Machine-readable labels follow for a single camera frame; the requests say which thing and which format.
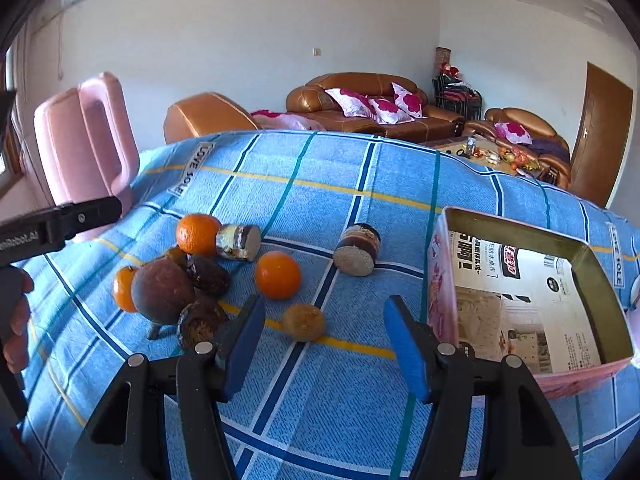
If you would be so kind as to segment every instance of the curtain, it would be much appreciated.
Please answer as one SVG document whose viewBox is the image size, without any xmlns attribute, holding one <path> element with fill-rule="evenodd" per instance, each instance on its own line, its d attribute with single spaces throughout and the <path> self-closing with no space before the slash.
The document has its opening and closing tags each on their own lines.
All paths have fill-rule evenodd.
<svg viewBox="0 0 640 480">
<path fill-rule="evenodd" d="M 20 164 L 24 176 L 33 187 L 34 197 L 39 207 L 54 205 L 53 197 L 47 185 L 47 178 L 42 168 L 36 132 L 33 126 L 35 107 L 29 102 L 28 88 L 28 60 L 30 23 L 27 20 L 24 27 L 15 38 L 6 58 L 6 85 L 8 89 L 17 92 L 15 107 L 12 111 L 12 123 L 18 138 L 20 149 Z"/>
</svg>

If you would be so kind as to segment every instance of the newspaper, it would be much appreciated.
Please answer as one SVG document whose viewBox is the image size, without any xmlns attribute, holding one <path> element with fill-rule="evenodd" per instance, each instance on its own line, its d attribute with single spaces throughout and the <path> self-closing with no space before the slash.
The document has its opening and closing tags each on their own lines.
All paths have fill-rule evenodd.
<svg viewBox="0 0 640 480">
<path fill-rule="evenodd" d="M 463 351 L 540 374 L 600 364 L 568 260 L 453 231 L 449 243 Z"/>
</svg>

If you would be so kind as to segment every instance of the screw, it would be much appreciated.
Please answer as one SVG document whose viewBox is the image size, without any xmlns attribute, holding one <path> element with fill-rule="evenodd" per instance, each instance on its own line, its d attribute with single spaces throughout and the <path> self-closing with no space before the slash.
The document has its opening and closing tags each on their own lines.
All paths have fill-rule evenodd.
<svg viewBox="0 0 640 480">
<path fill-rule="evenodd" d="M 209 341 L 201 341 L 196 345 L 196 354 L 204 355 L 213 350 L 213 345 Z"/>
<path fill-rule="evenodd" d="M 142 354 L 133 354 L 127 359 L 127 364 L 132 368 L 140 366 L 143 362 L 145 362 L 145 357 Z"/>
<path fill-rule="evenodd" d="M 440 343 L 438 345 L 438 352 L 442 355 L 453 355 L 456 353 L 456 347 L 451 343 Z"/>
<path fill-rule="evenodd" d="M 520 359 L 517 355 L 507 355 L 507 358 L 505 359 L 505 361 L 507 361 L 507 364 L 511 367 L 511 368 L 520 368 L 520 365 L 522 364 L 522 359 Z"/>
</svg>

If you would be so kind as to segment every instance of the window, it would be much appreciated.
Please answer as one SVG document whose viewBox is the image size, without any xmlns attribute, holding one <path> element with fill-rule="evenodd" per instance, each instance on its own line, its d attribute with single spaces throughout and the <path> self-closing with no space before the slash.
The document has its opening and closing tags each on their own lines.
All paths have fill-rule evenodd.
<svg viewBox="0 0 640 480">
<path fill-rule="evenodd" d="M 4 61 L 0 64 L 0 90 L 6 89 Z M 11 121 L 7 124 L 4 144 L 0 146 L 0 197 L 2 197 L 20 179 L 20 155 L 17 136 Z"/>
</svg>

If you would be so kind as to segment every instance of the rectangular box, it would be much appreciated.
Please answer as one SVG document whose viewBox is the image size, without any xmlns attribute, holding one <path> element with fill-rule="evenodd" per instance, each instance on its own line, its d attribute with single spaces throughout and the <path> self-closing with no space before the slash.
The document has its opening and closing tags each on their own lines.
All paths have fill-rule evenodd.
<svg viewBox="0 0 640 480">
<path fill-rule="evenodd" d="M 564 397 L 594 388 L 629 363 L 634 349 L 622 307 L 600 262 L 585 242 L 521 222 L 452 207 L 444 208 L 438 218 L 427 254 L 428 323 L 439 341 L 456 346 L 460 342 L 449 231 L 565 258 L 571 263 L 602 364 L 534 374 L 547 397 Z"/>
</svg>

